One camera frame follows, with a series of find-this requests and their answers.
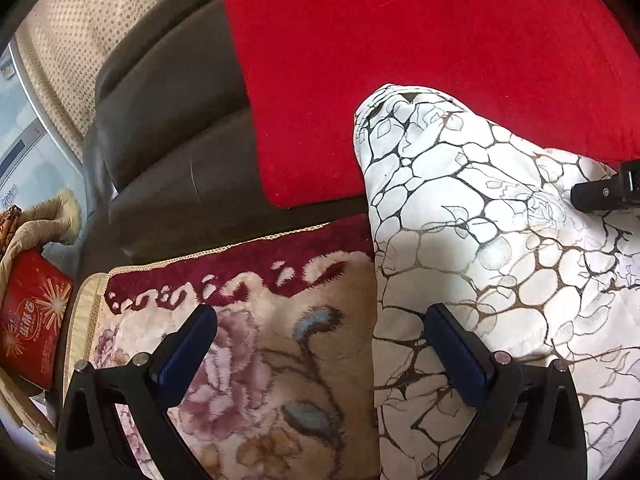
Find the black device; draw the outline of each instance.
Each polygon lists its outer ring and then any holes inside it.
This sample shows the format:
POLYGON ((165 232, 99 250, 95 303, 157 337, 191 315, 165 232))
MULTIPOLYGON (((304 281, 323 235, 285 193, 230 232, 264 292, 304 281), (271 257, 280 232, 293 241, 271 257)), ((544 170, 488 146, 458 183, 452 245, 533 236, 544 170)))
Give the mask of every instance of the black device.
POLYGON ((217 328, 216 311, 200 305, 152 354, 100 370, 76 363, 60 418, 56 478, 147 480, 116 412, 116 404, 127 404, 164 480, 210 480, 166 410, 181 402, 217 328))
POLYGON ((571 204, 585 213, 640 207, 640 159, 623 162, 611 178, 575 184, 571 204))
POLYGON ((489 350, 441 303, 424 316, 424 336, 452 386, 478 411, 431 480, 476 480, 484 471, 516 405, 527 407, 498 480, 584 480, 587 450, 582 413, 567 363, 520 364, 489 350))

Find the gold firework design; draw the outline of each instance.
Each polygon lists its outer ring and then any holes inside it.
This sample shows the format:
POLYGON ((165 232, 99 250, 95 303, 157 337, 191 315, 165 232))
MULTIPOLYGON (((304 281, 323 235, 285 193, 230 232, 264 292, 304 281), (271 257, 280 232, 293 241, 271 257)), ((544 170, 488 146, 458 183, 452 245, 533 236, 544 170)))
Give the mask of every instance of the gold firework design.
POLYGON ((9 325, 4 324, 2 326, 1 336, 2 350, 5 352, 5 357, 18 357, 24 352, 24 346, 20 344, 17 332, 11 330, 9 325))
POLYGON ((51 278, 47 278, 47 284, 43 287, 43 290, 45 299, 37 299, 36 303, 42 307, 45 328, 48 330, 53 325, 54 332, 58 333, 58 329, 62 325, 66 302, 69 301, 71 285, 67 283, 64 288, 58 284, 54 286, 51 283, 51 278))

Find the brown leather sofa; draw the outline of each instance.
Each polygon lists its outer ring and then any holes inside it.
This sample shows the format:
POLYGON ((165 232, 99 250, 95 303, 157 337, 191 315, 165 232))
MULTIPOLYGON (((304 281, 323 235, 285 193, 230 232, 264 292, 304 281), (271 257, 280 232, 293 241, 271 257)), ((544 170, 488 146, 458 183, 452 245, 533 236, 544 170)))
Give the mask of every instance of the brown leather sofa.
MULTIPOLYGON (((94 272, 367 211, 364 197, 290 210, 264 197, 222 0, 162 0, 114 49, 95 97, 84 142, 88 219, 76 291, 94 272)), ((57 407, 64 346, 50 397, 57 407)), ((606 478, 622 478, 639 442, 637 428, 606 478)))

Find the polka dot fabric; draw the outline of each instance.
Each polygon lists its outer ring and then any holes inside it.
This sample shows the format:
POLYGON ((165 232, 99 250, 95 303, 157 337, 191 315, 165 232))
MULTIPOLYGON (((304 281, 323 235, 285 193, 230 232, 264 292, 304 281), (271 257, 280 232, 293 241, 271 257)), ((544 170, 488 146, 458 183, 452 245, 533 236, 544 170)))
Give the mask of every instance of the polka dot fabric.
POLYGON ((40 0, 19 27, 18 50, 36 95, 79 157, 100 68, 158 1, 40 0))

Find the pillowcase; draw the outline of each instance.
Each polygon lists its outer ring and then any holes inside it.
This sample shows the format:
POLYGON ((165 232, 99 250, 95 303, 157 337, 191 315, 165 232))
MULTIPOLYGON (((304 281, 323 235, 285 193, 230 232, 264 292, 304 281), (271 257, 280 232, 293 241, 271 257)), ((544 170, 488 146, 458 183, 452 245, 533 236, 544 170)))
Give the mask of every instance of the pillowcase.
POLYGON ((640 221, 578 212, 569 195, 612 170, 419 86, 378 89, 357 110, 353 141, 376 255, 383 478, 434 472, 474 414, 422 335, 439 302, 491 351, 568 362, 598 478, 640 418, 640 221))

